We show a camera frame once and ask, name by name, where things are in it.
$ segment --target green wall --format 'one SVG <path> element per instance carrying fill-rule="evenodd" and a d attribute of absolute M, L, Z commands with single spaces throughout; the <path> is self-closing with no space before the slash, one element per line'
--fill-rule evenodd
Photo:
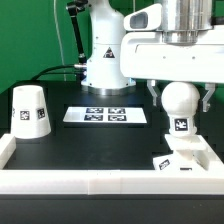
<path fill-rule="evenodd" d="M 65 64 L 77 62 L 77 50 L 66 4 L 57 0 L 57 14 L 64 49 Z M 153 0 L 136 0 L 136 10 Z M 127 15 L 133 0 L 110 0 L 112 7 Z M 216 15 L 224 15 L 224 1 L 216 1 Z M 88 11 L 78 17 L 87 56 L 91 54 L 91 29 Z M 18 80 L 31 79 L 45 68 L 61 65 L 61 55 L 54 22 L 54 0 L 0 1 L 0 92 Z M 223 86 L 217 97 L 224 101 Z"/>

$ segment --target black surface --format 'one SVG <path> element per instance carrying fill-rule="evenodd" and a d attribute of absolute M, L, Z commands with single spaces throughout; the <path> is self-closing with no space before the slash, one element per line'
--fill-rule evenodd
<path fill-rule="evenodd" d="M 73 82 L 40 82 L 52 132 L 17 139 L 6 169 L 152 169 L 152 157 L 169 153 L 168 118 L 152 106 L 146 84 L 126 96 L 96 96 Z M 10 130 L 12 89 L 0 95 L 0 134 Z M 195 117 L 202 134 L 223 159 L 224 105 L 213 98 Z M 147 124 L 67 124 L 68 106 L 142 107 Z M 0 195 L 0 223 L 222 223 L 224 196 L 213 195 Z"/>
<path fill-rule="evenodd" d="M 166 114 L 153 108 L 144 83 L 125 96 L 89 94 L 74 82 L 39 84 L 45 90 L 52 132 L 39 139 L 17 139 L 7 169 L 153 169 L 152 155 L 168 152 L 163 140 Z M 69 106 L 141 107 L 147 124 L 65 123 Z"/>

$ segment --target white plastic housing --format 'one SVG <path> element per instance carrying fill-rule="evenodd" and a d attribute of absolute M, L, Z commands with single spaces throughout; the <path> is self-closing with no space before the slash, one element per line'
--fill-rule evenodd
<path fill-rule="evenodd" d="M 147 26 L 145 28 L 135 29 L 131 26 L 131 18 L 144 13 L 147 15 Z M 124 18 L 124 28 L 127 31 L 149 31 L 155 30 L 159 28 L 162 22 L 162 5 L 161 4 L 154 4 L 142 10 L 139 10 L 135 13 L 132 13 Z"/>
<path fill-rule="evenodd" d="M 194 135 L 194 115 L 200 99 L 197 88 L 191 83 L 172 82 L 162 93 L 162 105 L 170 119 L 170 134 L 175 137 Z"/>
<path fill-rule="evenodd" d="M 169 45 L 161 32 L 132 32 L 121 45 L 121 71 L 140 79 L 224 83 L 224 26 L 200 31 L 195 45 Z"/>
<path fill-rule="evenodd" d="M 108 0 L 90 0 L 89 5 L 93 49 L 82 85 L 100 89 L 127 87 L 130 79 L 120 71 L 121 41 L 126 33 L 124 17 L 111 8 Z"/>

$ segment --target white cup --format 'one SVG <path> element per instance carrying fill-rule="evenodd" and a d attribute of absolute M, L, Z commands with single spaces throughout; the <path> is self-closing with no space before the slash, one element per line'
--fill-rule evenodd
<path fill-rule="evenodd" d="M 36 85 L 13 89 L 11 134 L 32 139 L 51 132 L 43 88 Z"/>

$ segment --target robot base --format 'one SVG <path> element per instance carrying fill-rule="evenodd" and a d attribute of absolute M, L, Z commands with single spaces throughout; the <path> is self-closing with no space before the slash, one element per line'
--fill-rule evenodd
<path fill-rule="evenodd" d="M 82 90 L 93 93 L 93 94 L 97 94 L 97 95 L 103 95 L 103 96 L 125 95 L 128 93 L 133 93 L 135 91 L 136 89 L 135 84 L 136 82 L 130 79 L 129 83 L 124 88 L 106 89 L 106 88 L 96 88 L 96 87 L 86 85 L 85 81 L 83 81 Z"/>

